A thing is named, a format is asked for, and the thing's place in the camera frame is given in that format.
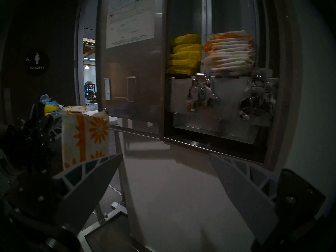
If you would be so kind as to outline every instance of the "women restroom sign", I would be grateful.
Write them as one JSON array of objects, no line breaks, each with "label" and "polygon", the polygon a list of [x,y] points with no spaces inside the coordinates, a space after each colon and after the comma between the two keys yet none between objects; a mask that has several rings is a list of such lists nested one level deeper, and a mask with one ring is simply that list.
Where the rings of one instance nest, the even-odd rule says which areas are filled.
[{"label": "women restroom sign", "polygon": [[38,76],[49,68],[49,57],[41,50],[31,50],[25,59],[25,69],[28,75]]}]

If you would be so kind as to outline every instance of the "blue plastic package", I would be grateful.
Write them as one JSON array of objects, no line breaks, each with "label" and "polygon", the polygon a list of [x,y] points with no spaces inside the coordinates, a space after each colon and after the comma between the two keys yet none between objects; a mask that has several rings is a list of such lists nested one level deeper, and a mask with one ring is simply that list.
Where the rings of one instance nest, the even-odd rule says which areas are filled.
[{"label": "blue plastic package", "polygon": [[46,105],[49,101],[50,101],[50,98],[49,98],[48,94],[42,95],[40,97],[40,102],[44,105]]},{"label": "blue plastic package", "polygon": [[50,104],[54,104],[54,105],[58,106],[58,103],[56,101],[50,101],[50,102],[47,103],[47,105],[50,105]]}]

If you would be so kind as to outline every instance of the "yellow package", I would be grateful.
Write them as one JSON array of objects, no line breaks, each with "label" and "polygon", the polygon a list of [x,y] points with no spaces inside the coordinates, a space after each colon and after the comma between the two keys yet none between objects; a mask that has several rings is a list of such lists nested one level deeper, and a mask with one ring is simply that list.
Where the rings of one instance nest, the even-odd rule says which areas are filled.
[{"label": "yellow package", "polygon": [[169,60],[168,64],[173,66],[184,66],[186,68],[196,68],[200,62],[192,59],[176,59]]},{"label": "yellow package", "polygon": [[58,106],[56,106],[55,104],[50,104],[44,107],[44,112],[47,113],[51,113],[54,112],[58,109]]},{"label": "yellow package", "polygon": [[201,52],[194,50],[194,51],[180,51],[169,56],[170,58],[177,58],[177,59],[192,59],[195,61],[201,61]]},{"label": "yellow package", "polygon": [[188,44],[188,43],[202,44],[202,38],[198,36],[197,34],[189,33],[187,35],[177,37],[176,39],[172,39],[170,41],[170,45],[173,47],[177,45],[181,45],[181,44]]},{"label": "yellow package", "polygon": [[201,51],[202,46],[200,44],[181,44],[173,48],[173,53],[177,53],[180,51]]},{"label": "yellow package", "polygon": [[186,68],[183,66],[170,66],[167,68],[167,73],[170,74],[185,74],[188,76],[192,76],[195,74],[195,69],[192,68]]}]

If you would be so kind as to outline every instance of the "shelving unit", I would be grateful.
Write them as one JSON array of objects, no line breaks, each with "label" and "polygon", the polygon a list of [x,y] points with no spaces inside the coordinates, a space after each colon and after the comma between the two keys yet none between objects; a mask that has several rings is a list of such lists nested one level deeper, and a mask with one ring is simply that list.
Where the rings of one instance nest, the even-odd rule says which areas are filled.
[{"label": "shelving unit", "polygon": [[84,85],[85,97],[88,100],[88,103],[97,102],[97,84],[88,84]]}]

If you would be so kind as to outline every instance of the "screw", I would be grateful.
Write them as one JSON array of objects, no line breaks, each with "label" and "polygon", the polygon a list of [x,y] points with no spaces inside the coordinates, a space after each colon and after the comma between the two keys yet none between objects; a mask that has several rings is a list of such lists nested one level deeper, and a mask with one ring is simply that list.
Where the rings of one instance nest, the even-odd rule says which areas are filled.
[{"label": "screw", "polygon": [[288,201],[289,203],[292,203],[292,204],[296,202],[295,198],[292,197],[292,196],[287,196],[286,201]]}]

